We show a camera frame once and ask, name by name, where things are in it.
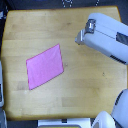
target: wooden table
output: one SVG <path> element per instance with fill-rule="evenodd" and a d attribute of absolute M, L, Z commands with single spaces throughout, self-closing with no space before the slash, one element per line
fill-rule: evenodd
<path fill-rule="evenodd" d="M 90 13 L 120 20 L 116 7 L 10 11 L 2 44 L 7 119 L 96 117 L 127 88 L 126 66 L 74 40 Z M 26 60 L 60 44 L 64 73 L 29 90 Z"/>

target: pink towel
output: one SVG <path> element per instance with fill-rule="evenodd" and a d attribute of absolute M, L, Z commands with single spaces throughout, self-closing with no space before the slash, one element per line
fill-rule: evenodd
<path fill-rule="evenodd" d="M 60 45 L 26 60 L 29 90 L 34 89 L 61 74 L 63 63 Z"/>

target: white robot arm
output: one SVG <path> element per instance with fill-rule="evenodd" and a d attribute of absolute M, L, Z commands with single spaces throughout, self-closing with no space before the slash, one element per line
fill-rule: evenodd
<path fill-rule="evenodd" d="M 92 128 L 116 128 L 116 126 L 114 119 L 106 111 L 102 111 L 94 120 Z"/>
<path fill-rule="evenodd" d="M 85 29 L 78 33 L 75 42 L 128 65 L 128 26 L 109 16 L 90 14 Z"/>
<path fill-rule="evenodd" d="M 118 95 L 111 116 L 120 127 L 128 128 L 128 89 Z"/>

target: pink cloth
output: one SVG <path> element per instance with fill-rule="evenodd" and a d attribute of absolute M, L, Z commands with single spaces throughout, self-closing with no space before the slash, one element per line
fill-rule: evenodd
<path fill-rule="evenodd" d="M 60 45 L 26 60 L 29 90 L 34 89 L 61 74 L 63 63 Z"/>

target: wooden tabletop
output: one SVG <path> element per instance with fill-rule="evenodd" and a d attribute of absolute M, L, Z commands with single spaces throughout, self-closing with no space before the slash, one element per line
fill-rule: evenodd
<path fill-rule="evenodd" d="M 111 113 L 127 88 L 125 65 L 74 40 L 90 13 L 120 20 L 116 7 L 10 11 L 2 43 L 5 112 L 10 120 L 96 117 Z M 26 60 L 60 44 L 64 73 L 29 90 Z"/>

